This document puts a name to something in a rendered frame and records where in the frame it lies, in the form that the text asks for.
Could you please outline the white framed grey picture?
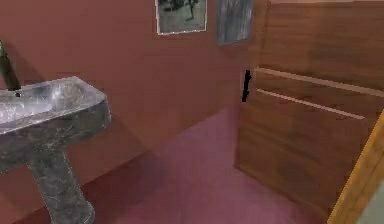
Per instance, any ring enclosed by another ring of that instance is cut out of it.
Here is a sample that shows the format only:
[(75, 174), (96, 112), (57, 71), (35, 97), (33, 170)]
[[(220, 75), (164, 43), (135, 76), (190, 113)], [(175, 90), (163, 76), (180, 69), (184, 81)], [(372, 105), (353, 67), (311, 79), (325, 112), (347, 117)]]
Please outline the white framed grey picture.
[(158, 35), (204, 32), (207, 0), (154, 0)]

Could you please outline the brown wooden room door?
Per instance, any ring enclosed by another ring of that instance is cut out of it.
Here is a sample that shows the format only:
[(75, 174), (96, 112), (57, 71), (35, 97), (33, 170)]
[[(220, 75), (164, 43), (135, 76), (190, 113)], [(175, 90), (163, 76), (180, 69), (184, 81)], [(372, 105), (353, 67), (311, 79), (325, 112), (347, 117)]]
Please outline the brown wooden room door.
[(254, 0), (234, 165), (326, 222), (384, 109), (384, 0)]

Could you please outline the dark sink faucet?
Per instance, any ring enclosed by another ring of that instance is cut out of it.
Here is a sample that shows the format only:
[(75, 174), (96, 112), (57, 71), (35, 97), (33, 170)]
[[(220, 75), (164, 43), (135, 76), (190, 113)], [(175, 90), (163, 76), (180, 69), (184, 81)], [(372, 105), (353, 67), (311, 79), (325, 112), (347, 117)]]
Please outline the dark sink faucet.
[(0, 40), (0, 74), (4, 80), (6, 88), (9, 91), (17, 91), (21, 89), (20, 82), (12, 67), (8, 53), (4, 48), (3, 42)]

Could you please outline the grey blue wall picture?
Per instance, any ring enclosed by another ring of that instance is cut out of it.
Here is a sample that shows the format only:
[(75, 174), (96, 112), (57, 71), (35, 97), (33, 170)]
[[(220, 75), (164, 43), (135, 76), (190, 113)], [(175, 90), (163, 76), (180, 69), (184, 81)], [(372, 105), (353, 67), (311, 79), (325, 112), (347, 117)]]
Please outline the grey blue wall picture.
[(254, 0), (217, 0), (215, 42), (227, 45), (250, 36)]

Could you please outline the grey marble pedestal sink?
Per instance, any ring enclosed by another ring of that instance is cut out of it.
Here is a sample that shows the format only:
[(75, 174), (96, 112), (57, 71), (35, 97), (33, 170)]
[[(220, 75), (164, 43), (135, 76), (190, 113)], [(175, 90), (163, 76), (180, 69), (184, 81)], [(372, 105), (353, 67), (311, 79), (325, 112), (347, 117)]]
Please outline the grey marble pedestal sink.
[(65, 148), (110, 123), (106, 94), (76, 76), (0, 90), (0, 173), (27, 166), (51, 224), (93, 224)]

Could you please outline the orange wooden door frame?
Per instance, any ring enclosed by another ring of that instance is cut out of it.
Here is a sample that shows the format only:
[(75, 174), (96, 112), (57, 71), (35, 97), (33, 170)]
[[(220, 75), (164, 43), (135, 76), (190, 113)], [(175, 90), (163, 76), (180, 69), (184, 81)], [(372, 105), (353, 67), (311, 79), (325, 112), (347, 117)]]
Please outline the orange wooden door frame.
[(384, 180), (384, 109), (326, 224), (357, 224)]

